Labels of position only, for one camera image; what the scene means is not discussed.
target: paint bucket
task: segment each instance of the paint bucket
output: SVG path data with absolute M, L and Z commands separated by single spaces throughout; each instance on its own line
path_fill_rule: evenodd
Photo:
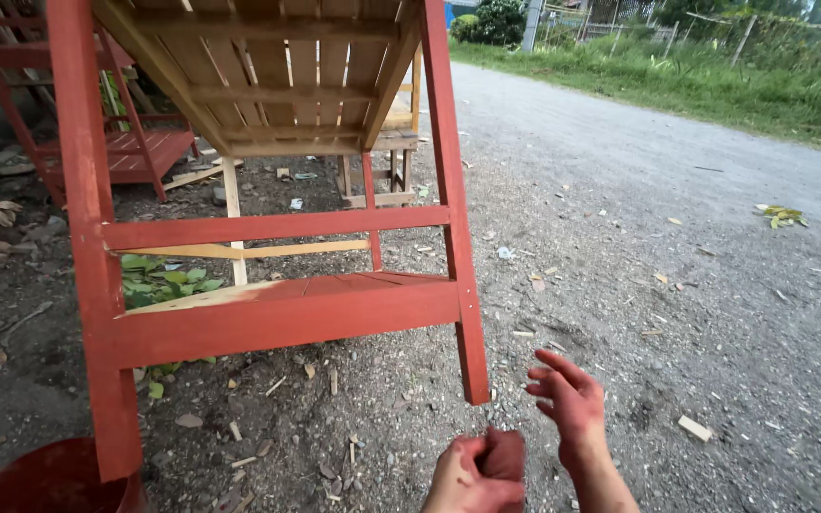
M 0 513 L 154 513 L 138 473 L 100 483 L 93 438 L 71 438 L 0 470 Z

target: shrub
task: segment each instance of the shrub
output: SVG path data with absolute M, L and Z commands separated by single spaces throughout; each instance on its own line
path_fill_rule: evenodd
M 463 15 L 451 20 L 449 33 L 456 41 L 470 43 L 473 41 L 473 31 L 477 28 L 479 18 L 474 15 Z
M 477 7 L 473 42 L 489 45 L 518 45 L 525 36 L 525 15 L 519 0 L 482 0 Z

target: green grass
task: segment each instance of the green grass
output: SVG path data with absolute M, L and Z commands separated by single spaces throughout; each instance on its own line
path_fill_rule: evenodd
M 569 49 L 510 53 L 450 42 L 451 58 L 481 67 L 596 92 L 642 107 L 718 123 L 748 133 L 821 148 L 821 72 L 737 65 L 707 44 L 674 45 L 612 38 Z

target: left hand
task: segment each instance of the left hand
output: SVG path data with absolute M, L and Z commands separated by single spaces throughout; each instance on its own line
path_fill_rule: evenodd
M 497 513 L 525 498 L 520 481 L 483 476 L 474 458 L 487 450 L 486 437 L 457 437 L 439 456 L 421 513 Z

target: dirt path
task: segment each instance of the dirt path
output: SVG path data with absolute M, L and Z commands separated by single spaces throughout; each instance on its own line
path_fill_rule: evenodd
M 527 511 L 567 511 L 574 495 L 553 426 L 521 389 L 532 351 L 554 342 L 605 386 L 610 450 L 643 511 L 821 511 L 821 274 L 810 270 L 821 268 L 821 152 L 476 67 L 453 72 L 460 130 L 470 134 L 462 157 L 496 401 L 463 402 L 448 326 L 187 363 L 164 380 L 163 399 L 140 384 L 143 475 L 159 510 L 210 512 L 215 499 L 235 505 L 252 491 L 247 511 L 414 511 L 450 438 L 493 424 L 528 440 Z M 415 186 L 430 185 L 418 204 L 430 204 L 431 144 L 414 160 Z M 277 167 L 318 178 L 284 183 Z M 334 210 L 333 175 L 323 161 L 249 160 L 243 212 L 286 213 L 294 197 L 307 211 Z M 0 181 L 0 198 L 26 207 L 21 226 L 59 215 L 35 199 L 41 191 L 30 177 Z M 174 189 L 161 205 L 148 186 L 114 192 L 122 220 L 224 212 L 208 185 Z M 772 230 L 752 213 L 758 203 L 800 208 L 811 228 Z M 388 232 L 383 246 L 387 268 L 444 272 L 438 229 Z M 415 249 L 424 246 L 434 256 Z M 517 258 L 499 259 L 499 247 Z M 230 278 L 225 264 L 184 264 Z M 250 263 L 250 278 L 369 265 L 357 251 L 287 256 Z M 53 303 L 6 348 L 0 466 L 89 435 L 71 266 L 65 235 L 41 241 L 36 254 L 0 258 L 0 327 Z M 531 274 L 544 275 L 545 290 Z M 178 426 L 182 414 L 203 426 Z M 714 437 L 688 436 L 681 415 Z M 351 464 L 353 435 L 363 447 Z M 266 439 L 274 444 L 237 478 L 231 464 Z M 342 500 L 327 499 L 338 485 Z

